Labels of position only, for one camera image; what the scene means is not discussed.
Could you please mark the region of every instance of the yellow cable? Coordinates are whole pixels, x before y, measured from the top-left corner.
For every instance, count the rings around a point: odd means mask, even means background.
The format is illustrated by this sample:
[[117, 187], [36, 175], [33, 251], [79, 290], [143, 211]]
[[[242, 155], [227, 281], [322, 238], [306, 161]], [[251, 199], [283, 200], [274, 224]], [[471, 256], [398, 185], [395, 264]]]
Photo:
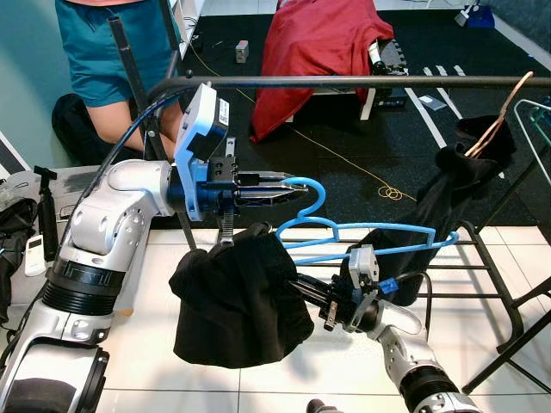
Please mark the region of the yellow cable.
[[[193, 54], [197, 57], [197, 59], [201, 62], [201, 64], [203, 66], [205, 66], [205, 68], [210, 71], [211, 73], [213, 73], [215, 76], [218, 76], [218, 77], [221, 77], [220, 74], [218, 74], [217, 72], [213, 71], [210, 67], [208, 67], [208, 65], [199, 57], [199, 55], [197, 54], [197, 52], [195, 51], [193, 45], [191, 43], [189, 43], [189, 46], [191, 47], [191, 50], [193, 52]], [[255, 103], [255, 101], [253, 99], [251, 99], [243, 90], [241, 89], [236, 89], [237, 92], [239, 92], [241, 95], [243, 95], [244, 97], [246, 97], [247, 99], [249, 99], [249, 101], [251, 101], [252, 103]], [[400, 191], [399, 189], [397, 188], [394, 188], [394, 187], [391, 187], [390, 185], [388, 185], [388, 183], [386, 183], [383, 179], [381, 179], [380, 177], [378, 177], [377, 175], [369, 172], [368, 170], [362, 168], [361, 166], [359, 165], [356, 165], [355, 163], [353, 163], [352, 161], [350, 161], [349, 159], [347, 159], [346, 157], [336, 153], [335, 151], [333, 151], [332, 149], [329, 149], [327, 146], [323, 146], [322, 144], [320, 144], [320, 142], [317, 142], [315, 141], [314, 139], [312, 138], [308, 138], [304, 133], [301, 133], [299, 131], [297, 131], [296, 129], [294, 129], [293, 127], [289, 126], [287, 123], [285, 124], [286, 127], [288, 127], [289, 129], [291, 129], [291, 131], [297, 133], [298, 135], [300, 135], [302, 138], [312, 142], [313, 144], [319, 146], [320, 148], [323, 148], [325, 149], [326, 151], [332, 153], [333, 155], [335, 155], [336, 157], [339, 157], [340, 159], [342, 159], [343, 161], [345, 161], [346, 163], [352, 165], [354, 168], [360, 170], [361, 172], [364, 172], [365, 174], [373, 177], [374, 179], [376, 179], [377, 181], [381, 182], [384, 186], [380, 187], [379, 190], [377, 191], [377, 193], [379, 194], [380, 197], [382, 198], [389, 198], [391, 200], [401, 200], [402, 197], [406, 197], [406, 198], [409, 198], [410, 200], [416, 200], [415, 198], [413, 198], [411, 195], [409, 194], [406, 194], [402, 191]]]

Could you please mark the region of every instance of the remote control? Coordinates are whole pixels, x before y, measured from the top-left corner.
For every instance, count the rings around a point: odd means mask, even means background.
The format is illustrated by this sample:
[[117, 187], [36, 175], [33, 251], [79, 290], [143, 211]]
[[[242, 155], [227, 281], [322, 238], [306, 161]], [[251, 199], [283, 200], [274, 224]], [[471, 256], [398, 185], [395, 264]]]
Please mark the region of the remote control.
[[41, 235], [31, 237], [27, 240], [25, 249], [25, 275], [34, 277], [46, 271], [46, 260], [44, 259], [44, 238]]

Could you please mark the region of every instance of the red cloth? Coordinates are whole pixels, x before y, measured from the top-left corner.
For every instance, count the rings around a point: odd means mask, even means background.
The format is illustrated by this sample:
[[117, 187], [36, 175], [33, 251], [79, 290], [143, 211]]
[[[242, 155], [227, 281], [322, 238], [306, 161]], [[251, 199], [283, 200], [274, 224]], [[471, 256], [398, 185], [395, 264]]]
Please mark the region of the red cloth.
[[[393, 38], [373, 0], [291, 0], [274, 15], [263, 76], [368, 75], [368, 47]], [[294, 114], [314, 89], [259, 89], [252, 115], [257, 143]], [[358, 91], [365, 101], [365, 90]]]

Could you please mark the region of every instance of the teal shorts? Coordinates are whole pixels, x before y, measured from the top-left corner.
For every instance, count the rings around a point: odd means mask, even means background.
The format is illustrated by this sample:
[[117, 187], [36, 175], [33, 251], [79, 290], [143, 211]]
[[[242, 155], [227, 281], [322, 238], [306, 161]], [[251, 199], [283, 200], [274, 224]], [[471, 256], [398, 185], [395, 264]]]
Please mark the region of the teal shorts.
[[171, 50], [157, 0], [109, 7], [56, 0], [55, 6], [72, 88], [86, 106], [105, 106], [133, 95], [107, 22], [109, 17], [121, 19], [145, 90], [163, 80]]

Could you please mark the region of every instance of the black floor mat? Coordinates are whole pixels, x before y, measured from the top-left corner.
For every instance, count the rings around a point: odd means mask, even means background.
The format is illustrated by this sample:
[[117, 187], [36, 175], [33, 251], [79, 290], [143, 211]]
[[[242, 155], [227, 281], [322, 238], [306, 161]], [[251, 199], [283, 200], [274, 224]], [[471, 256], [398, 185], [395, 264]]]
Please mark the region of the black floor mat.
[[[453, 10], [380, 13], [384, 20], [393, 24], [395, 38], [404, 51], [411, 74], [423, 75], [425, 66], [436, 73], [435, 65], [442, 65], [454, 75], [453, 67], [459, 65], [468, 75], [522, 76], [532, 70], [536, 76], [549, 76], [545, 68], [496, 30], [460, 28], [454, 22], [455, 14]], [[212, 70], [223, 76], [260, 75], [263, 42], [270, 22], [271, 15], [202, 17], [195, 30], [203, 43], [199, 55]], [[235, 63], [234, 47], [240, 40], [249, 41], [250, 54], [244, 65]], [[191, 50], [186, 53], [184, 65], [196, 76], [212, 74]], [[430, 94], [439, 98], [435, 89], [414, 91], [418, 96]], [[256, 95], [254, 89], [244, 92], [253, 99]], [[503, 89], [450, 91], [464, 117], [496, 114], [508, 93]], [[519, 96], [540, 101], [548, 94], [545, 89], [527, 89]], [[221, 90], [220, 95], [231, 105], [229, 135], [238, 140], [236, 154], [242, 169], [280, 170], [320, 180], [327, 190], [327, 200], [319, 215], [337, 222], [393, 221], [414, 207], [413, 201], [406, 197], [402, 200], [380, 197], [378, 189], [382, 184], [379, 181], [308, 142], [287, 126], [279, 128], [261, 144], [252, 144], [249, 135], [254, 104], [233, 90]], [[436, 173], [434, 156], [438, 151], [418, 111], [408, 102], [404, 108], [375, 108], [370, 120], [359, 121], [359, 110], [354, 96], [315, 96], [295, 116], [292, 127], [376, 174], [389, 185], [415, 196]], [[449, 108], [430, 111], [430, 115], [444, 139], [452, 142], [456, 118]], [[512, 111], [508, 121], [519, 146], [516, 164], [505, 172], [505, 179], [495, 180], [488, 199], [473, 203], [465, 218], [475, 224], [482, 220], [531, 159], [511, 115]], [[527, 180], [492, 225], [548, 225], [549, 188], [539, 184], [538, 177]], [[245, 226], [254, 220], [269, 220], [277, 225], [291, 219], [308, 202], [301, 200], [286, 206], [243, 211], [236, 225]], [[212, 220], [193, 224], [194, 227], [213, 225]]]

